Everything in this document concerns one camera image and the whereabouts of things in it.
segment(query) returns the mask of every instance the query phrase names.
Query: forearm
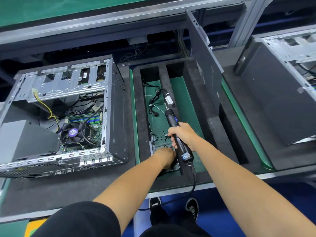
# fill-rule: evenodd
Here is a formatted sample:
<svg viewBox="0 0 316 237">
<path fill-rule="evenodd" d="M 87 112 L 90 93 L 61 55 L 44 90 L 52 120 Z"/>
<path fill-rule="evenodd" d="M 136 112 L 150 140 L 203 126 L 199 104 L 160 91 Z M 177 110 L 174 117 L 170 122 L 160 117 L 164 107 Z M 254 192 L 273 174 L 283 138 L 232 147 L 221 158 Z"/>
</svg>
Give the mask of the forearm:
<svg viewBox="0 0 316 237">
<path fill-rule="evenodd" d="M 159 156 L 151 156 L 121 175 L 93 201 L 108 206 L 116 214 L 124 232 L 163 169 Z"/>
<path fill-rule="evenodd" d="M 247 236 L 310 236 L 316 232 L 290 202 L 210 143 L 197 139 L 194 148 L 227 208 Z"/>
</svg>

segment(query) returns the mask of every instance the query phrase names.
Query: blue floor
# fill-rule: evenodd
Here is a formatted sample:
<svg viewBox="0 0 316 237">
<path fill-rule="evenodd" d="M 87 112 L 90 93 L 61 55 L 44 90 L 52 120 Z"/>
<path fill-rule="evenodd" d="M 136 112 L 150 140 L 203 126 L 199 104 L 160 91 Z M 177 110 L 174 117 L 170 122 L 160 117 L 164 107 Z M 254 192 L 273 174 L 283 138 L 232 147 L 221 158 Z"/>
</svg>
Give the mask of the blue floor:
<svg viewBox="0 0 316 237">
<path fill-rule="evenodd" d="M 288 199 L 298 210 L 316 224 L 316 189 L 314 187 L 306 183 L 272 184 L 271 187 Z M 183 194 L 164 196 L 161 200 L 162 202 L 166 202 L 180 195 Z M 194 191 L 192 197 L 198 200 L 200 207 L 197 224 L 210 235 L 213 237 L 245 236 L 215 188 Z M 184 198 L 180 201 L 170 203 L 164 206 L 164 209 L 170 216 L 173 216 L 177 211 L 184 209 L 187 199 Z M 148 200 L 145 200 L 142 208 L 147 207 Z M 149 211 L 138 211 L 136 214 L 135 218 L 137 218 L 138 223 L 138 226 L 135 226 L 137 228 L 136 235 L 139 235 L 151 226 L 149 215 Z M 134 236 L 133 228 L 134 225 L 131 222 L 123 236 Z"/>
</svg>

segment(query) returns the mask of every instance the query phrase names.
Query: black sneaker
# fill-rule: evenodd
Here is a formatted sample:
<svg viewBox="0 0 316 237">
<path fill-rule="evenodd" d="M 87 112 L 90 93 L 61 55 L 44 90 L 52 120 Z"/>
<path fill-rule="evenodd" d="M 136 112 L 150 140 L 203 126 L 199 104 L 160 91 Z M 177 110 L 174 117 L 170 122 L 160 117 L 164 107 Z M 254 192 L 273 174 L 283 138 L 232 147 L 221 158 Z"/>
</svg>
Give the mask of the black sneaker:
<svg viewBox="0 0 316 237">
<path fill-rule="evenodd" d="M 161 204 L 161 199 L 159 197 L 149 199 L 149 208 L 151 208 L 152 206 L 155 206 L 155 205 L 159 205 L 159 204 Z"/>
<path fill-rule="evenodd" d="M 195 198 L 188 199 L 188 201 L 186 202 L 186 205 L 185 205 L 185 209 L 187 211 L 190 211 L 193 214 L 194 219 L 196 221 L 198 218 L 198 202 L 197 202 L 197 200 Z"/>
</svg>

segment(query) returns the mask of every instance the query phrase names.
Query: sticker on screwdriver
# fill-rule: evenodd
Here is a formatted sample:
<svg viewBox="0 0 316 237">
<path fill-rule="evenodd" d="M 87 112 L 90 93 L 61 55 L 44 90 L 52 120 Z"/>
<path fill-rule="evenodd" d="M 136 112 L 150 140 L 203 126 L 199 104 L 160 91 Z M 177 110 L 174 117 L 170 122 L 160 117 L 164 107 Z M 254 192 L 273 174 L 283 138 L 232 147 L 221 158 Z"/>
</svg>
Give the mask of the sticker on screwdriver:
<svg viewBox="0 0 316 237">
<path fill-rule="evenodd" d="M 189 153 L 184 153 L 182 156 L 181 156 L 181 158 L 183 159 L 183 160 L 185 160 L 185 159 L 187 159 L 187 158 L 190 158 L 191 157 L 191 155 L 189 154 Z"/>
<path fill-rule="evenodd" d="M 173 101 L 172 101 L 172 99 L 171 99 L 170 96 L 166 96 L 166 97 L 165 97 L 165 100 L 167 101 L 168 105 L 173 104 Z"/>
</svg>

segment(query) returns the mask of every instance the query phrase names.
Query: electric screwdriver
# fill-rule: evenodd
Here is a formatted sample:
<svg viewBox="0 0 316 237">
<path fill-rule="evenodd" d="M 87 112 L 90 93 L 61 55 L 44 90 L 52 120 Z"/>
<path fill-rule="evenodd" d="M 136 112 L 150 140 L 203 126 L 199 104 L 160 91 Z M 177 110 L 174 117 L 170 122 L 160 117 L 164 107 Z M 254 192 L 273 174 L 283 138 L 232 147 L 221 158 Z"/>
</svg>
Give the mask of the electric screwdriver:
<svg viewBox="0 0 316 237">
<path fill-rule="evenodd" d="M 173 110 L 169 109 L 167 106 L 165 116 L 170 127 L 180 126 Z M 178 151 L 180 152 L 182 160 L 184 162 L 192 162 L 194 160 L 194 157 L 188 145 L 184 143 L 182 140 L 180 140 L 180 138 L 176 134 L 173 134 L 173 137 L 178 147 Z"/>
</svg>

